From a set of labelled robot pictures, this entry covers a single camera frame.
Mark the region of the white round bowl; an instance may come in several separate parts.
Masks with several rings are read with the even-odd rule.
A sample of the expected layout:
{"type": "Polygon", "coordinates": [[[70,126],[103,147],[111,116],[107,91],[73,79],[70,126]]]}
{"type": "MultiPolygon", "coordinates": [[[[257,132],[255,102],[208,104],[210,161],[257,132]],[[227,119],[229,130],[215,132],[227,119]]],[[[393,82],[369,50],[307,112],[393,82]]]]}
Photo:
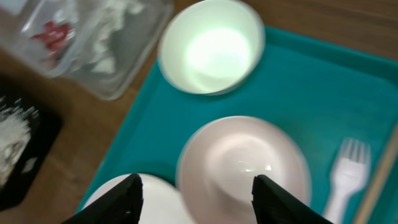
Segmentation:
{"type": "Polygon", "coordinates": [[[220,95],[240,85],[258,65],[264,23],[247,3],[206,0],[188,6],[167,25],[158,46],[162,76],[194,95],[220,95]]]}

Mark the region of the large pink plate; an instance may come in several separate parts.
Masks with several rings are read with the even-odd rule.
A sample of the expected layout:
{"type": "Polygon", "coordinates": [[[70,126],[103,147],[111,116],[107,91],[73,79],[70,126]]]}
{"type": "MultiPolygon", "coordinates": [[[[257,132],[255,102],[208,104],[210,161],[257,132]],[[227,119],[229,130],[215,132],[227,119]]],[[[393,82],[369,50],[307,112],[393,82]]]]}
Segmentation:
{"type": "Polygon", "coordinates": [[[139,174],[142,180],[143,205],[139,219],[125,217],[112,218],[106,223],[137,224],[194,224],[195,222],[185,208],[180,192],[165,180],[149,175],[139,174]]]}

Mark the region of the white plastic fork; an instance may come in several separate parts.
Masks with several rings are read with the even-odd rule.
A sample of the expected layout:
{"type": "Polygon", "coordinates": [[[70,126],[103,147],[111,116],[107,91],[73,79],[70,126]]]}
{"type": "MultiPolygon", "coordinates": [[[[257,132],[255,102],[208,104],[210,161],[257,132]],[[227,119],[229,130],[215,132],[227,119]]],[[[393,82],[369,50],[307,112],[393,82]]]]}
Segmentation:
{"type": "Polygon", "coordinates": [[[340,146],[330,172],[330,195],[323,217],[332,223],[342,223],[352,195],[366,186],[371,168],[369,144],[346,138],[340,146]]]}

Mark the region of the wooden chopstick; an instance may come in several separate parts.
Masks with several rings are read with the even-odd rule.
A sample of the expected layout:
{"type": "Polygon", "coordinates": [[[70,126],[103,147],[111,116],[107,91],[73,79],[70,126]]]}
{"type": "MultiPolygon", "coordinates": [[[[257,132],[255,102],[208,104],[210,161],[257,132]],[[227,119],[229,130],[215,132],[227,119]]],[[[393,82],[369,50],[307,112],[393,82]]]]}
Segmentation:
{"type": "Polygon", "coordinates": [[[369,221],[374,207],[379,200],[382,190],[388,180],[388,176],[394,166],[397,157],[397,123],[386,144],[382,157],[380,158],[377,169],[371,179],[370,185],[363,199],[363,202],[354,218],[354,224],[365,224],[369,221]]]}

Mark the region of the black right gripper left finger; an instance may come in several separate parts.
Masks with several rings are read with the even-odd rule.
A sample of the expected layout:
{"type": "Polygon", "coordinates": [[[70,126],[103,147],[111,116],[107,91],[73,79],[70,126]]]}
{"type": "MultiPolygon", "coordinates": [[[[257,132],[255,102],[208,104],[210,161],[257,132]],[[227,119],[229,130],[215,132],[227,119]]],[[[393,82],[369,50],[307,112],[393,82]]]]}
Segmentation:
{"type": "Polygon", "coordinates": [[[131,174],[62,224],[138,224],[144,203],[142,188],[141,177],[131,174]]]}

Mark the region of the red snack wrapper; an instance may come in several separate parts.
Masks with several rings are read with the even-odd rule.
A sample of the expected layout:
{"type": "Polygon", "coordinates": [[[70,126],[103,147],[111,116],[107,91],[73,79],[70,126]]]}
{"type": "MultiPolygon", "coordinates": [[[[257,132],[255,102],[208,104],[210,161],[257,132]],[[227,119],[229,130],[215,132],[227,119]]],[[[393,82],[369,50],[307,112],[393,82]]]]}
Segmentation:
{"type": "Polygon", "coordinates": [[[31,39],[41,41],[47,50],[56,52],[63,49],[74,36],[75,29],[69,23],[49,21],[44,24],[44,32],[33,35],[31,39]]]}

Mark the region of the white napkin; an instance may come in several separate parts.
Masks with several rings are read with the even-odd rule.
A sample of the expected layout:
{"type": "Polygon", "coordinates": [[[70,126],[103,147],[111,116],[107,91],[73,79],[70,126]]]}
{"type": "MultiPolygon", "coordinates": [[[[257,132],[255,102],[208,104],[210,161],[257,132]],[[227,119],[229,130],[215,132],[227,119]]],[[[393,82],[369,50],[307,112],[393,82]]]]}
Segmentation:
{"type": "Polygon", "coordinates": [[[138,14],[145,6],[139,0],[109,1],[99,20],[91,45],[88,63],[93,66],[91,72],[112,74],[115,72],[116,59],[111,52],[110,38],[125,26],[125,13],[138,14]]]}

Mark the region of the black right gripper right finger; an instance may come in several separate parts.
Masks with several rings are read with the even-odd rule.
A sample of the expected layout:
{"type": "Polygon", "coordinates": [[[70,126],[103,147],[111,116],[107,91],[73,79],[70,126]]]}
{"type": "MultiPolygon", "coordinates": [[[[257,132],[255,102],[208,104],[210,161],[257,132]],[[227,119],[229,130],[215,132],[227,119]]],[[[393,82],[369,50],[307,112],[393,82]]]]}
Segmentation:
{"type": "Polygon", "coordinates": [[[331,224],[266,175],[254,178],[252,196],[257,224],[331,224]]]}

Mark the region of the pink round bowl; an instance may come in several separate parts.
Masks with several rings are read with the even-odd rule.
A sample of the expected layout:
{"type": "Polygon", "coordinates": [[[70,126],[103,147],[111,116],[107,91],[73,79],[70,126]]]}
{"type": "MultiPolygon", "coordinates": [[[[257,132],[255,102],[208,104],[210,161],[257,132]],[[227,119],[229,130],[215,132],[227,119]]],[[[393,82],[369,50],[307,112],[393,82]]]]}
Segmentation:
{"type": "Polygon", "coordinates": [[[255,223],[251,191],[261,174],[310,205],[310,171],[292,138],[262,119],[229,116],[189,138],[178,159],[176,181],[196,223],[255,223]]]}

